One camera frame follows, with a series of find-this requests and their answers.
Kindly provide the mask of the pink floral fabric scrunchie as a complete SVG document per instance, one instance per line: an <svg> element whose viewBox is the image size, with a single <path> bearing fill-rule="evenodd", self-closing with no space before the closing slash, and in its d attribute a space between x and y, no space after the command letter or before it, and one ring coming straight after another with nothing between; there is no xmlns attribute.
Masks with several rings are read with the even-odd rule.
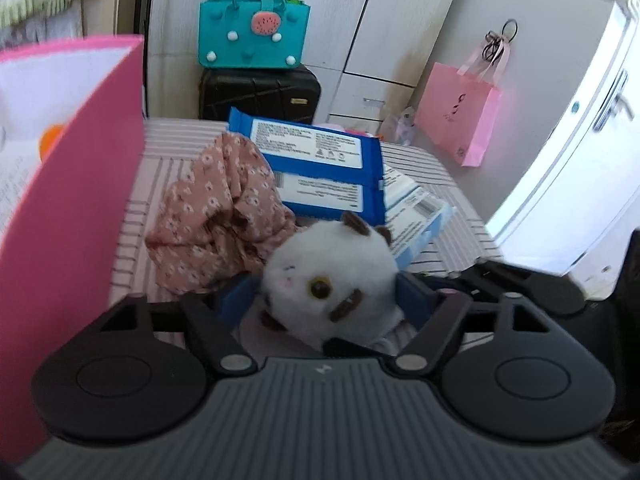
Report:
<svg viewBox="0 0 640 480"><path fill-rule="evenodd" d="M145 246L156 284L182 295L248 271L298 231L258 147L225 132L165 192Z"/></svg>

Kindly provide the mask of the white tissue pack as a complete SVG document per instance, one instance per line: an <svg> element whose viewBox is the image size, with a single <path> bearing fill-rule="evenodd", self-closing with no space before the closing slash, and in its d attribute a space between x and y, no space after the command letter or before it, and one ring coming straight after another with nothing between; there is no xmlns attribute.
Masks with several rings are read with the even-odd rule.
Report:
<svg viewBox="0 0 640 480"><path fill-rule="evenodd" d="M398 268L405 270L438 237L454 207L388 165L384 165L384 200L390 250Z"/></svg>

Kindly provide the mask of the white panda plush toy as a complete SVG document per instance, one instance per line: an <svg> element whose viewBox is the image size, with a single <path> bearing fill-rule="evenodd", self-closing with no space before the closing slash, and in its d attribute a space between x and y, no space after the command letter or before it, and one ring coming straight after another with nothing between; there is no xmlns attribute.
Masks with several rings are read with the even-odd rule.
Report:
<svg viewBox="0 0 640 480"><path fill-rule="evenodd" d="M262 271L262 322L314 350L333 338L370 346L404 319L392 233L351 211L294 234Z"/></svg>

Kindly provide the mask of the blue wet wipes pack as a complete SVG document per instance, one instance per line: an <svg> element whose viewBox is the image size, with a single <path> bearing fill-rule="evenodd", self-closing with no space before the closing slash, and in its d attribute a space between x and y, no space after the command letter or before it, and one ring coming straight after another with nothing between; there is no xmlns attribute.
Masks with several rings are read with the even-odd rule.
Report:
<svg viewBox="0 0 640 480"><path fill-rule="evenodd" d="M351 211L372 226L385 222L378 139L253 117L237 108L228 126L256 145L276 177L280 199L296 216L337 220Z"/></svg>

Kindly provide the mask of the orange makeup sponge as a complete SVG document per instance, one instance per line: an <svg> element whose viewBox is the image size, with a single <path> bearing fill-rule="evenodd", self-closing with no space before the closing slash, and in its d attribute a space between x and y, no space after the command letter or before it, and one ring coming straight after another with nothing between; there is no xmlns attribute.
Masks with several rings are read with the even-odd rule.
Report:
<svg viewBox="0 0 640 480"><path fill-rule="evenodd" d="M55 124L46 129L46 131L40 136L38 144L38 153L40 160L43 162L47 154L50 153L51 148L54 147L56 140L63 133L65 126L63 124Z"/></svg>

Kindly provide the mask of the white door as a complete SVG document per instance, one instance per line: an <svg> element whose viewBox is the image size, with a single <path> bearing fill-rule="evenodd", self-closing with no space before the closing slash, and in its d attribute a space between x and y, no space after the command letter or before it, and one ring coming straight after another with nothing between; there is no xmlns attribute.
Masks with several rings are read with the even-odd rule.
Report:
<svg viewBox="0 0 640 480"><path fill-rule="evenodd" d="M634 110L594 118L620 70ZM639 0L616 0L574 98L513 193L488 222L510 263L572 278L589 297L612 292L639 225Z"/></svg>

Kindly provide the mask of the pink cardboard box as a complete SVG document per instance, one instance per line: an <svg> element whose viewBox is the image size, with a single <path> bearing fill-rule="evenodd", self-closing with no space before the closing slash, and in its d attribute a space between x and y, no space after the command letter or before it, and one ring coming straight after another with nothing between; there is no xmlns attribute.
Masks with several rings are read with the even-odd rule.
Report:
<svg viewBox="0 0 640 480"><path fill-rule="evenodd" d="M128 47L65 125L1 231L1 455L29 456L46 432L32 403L39 364L105 310L115 247L144 148L143 40L92 36L21 49Z"/></svg>

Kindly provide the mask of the pink paper shopping bag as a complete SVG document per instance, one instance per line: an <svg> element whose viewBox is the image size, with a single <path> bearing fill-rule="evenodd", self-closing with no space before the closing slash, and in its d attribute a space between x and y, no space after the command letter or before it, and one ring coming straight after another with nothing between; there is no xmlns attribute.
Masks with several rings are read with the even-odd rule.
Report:
<svg viewBox="0 0 640 480"><path fill-rule="evenodd" d="M480 44L459 67L434 64L416 110L416 126L462 167L482 163L500 107L499 82L511 48L500 36L496 53L485 60L489 46Z"/></svg>

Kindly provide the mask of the black suitcase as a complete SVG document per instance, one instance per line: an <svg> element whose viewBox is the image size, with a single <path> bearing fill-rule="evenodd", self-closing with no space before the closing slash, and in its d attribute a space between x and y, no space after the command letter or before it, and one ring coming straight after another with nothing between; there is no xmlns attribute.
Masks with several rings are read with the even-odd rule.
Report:
<svg viewBox="0 0 640 480"><path fill-rule="evenodd" d="M316 76L294 70L206 68L198 85L198 118L226 122L232 108L254 117L310 125L321 98Z"/></svg>

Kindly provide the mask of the teal felt tote bag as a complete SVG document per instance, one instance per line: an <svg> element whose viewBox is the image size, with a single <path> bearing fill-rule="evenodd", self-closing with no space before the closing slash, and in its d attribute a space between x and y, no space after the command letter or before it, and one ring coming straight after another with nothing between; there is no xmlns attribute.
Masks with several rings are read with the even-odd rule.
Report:
<svg viewBox="0 0 640 480"><path fill-rule="evenodd" d="M210 70L292 70L302 62L309 15L302 0L205 0L198 62Z"/></svg>

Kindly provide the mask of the grey wardrobe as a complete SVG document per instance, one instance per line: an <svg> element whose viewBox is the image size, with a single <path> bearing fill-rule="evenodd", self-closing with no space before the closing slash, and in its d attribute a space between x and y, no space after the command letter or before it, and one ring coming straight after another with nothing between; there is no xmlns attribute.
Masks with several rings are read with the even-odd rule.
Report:
<svg viewBox="0 0 640 480"><path fill-rule="evenodd" d="M152 0L148 107L157 117L198 114L198 8ZM310 17L303 63L317 77L316 122L372 128L405 108L452 0L303 0Z"/></svg>

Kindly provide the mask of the black clothes rack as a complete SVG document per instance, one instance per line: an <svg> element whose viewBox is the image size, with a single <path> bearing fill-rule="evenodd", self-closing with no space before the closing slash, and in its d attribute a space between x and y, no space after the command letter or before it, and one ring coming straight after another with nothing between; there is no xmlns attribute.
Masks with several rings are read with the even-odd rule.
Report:
<svg viewBox="0 0 640 480"><path fill-rule="evenodd" d="M152 0L134 0L134 33L144 39L142 54L142 114L148 116L148 47Z"/></svg>

